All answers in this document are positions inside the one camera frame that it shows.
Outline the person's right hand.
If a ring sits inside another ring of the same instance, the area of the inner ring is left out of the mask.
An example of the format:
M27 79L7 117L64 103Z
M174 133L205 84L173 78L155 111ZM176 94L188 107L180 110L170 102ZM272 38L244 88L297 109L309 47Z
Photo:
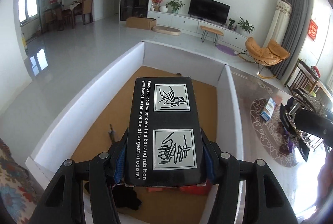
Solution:
M318 175L318 197L316 205L320 206L332 190L332 151L328 153Z

